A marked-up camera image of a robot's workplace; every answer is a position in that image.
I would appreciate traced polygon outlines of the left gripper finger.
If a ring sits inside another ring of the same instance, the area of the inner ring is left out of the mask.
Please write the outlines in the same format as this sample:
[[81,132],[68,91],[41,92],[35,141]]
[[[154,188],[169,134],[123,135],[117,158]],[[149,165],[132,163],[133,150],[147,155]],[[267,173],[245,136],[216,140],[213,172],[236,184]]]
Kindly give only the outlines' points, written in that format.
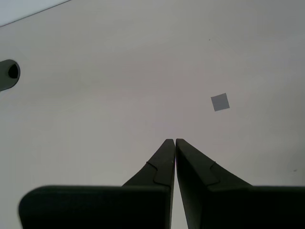
[[24,229],[168,229],[171,227],[175,144],[166,139],[120,187],[42,186],[19,203]]
[[304,187],[253,186],[176,140],[176,164],[190,229],[302,229]]

